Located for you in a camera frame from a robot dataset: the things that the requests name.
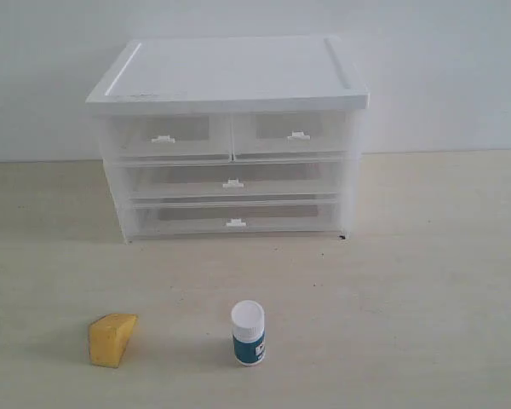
white bottle cap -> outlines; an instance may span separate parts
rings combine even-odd
[[[237,302],[231,311],[233,321],[233,336],[241,343],[253,343],[265,331],[265,312],[255,301],[244,300]]]

white storage cabinet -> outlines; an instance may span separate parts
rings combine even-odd
[[[129,43],[87,99],[126,241],[349,235],[369,93],[334,36]]]

bottle label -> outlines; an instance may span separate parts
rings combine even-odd
[[[233,337],[233,346],[235,356],[240,362],[247,365],[255,364],[257,361],[262,360],[265,355],[265,332],[253,343],[242,343]]]

cabinet top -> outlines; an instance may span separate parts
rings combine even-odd
[[[131,41],[87,102],[96,114],[363,109],[369,92],[337,36]]]

translucent drawer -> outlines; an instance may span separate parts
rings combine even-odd
[[[352,150],[355,113],[307,111],[233,116],[237,160],[344,157]]]
[[[130,209],[123,224],[129,239],[179,233],[338,230],[337,204],[266,204]]]
[[[227,115],[110,117],[100,133],[105,160],[202,163],[231,158]]]
[[[343,164],[227,164],[212,166],[111,166],[126,198],[337,193]]]

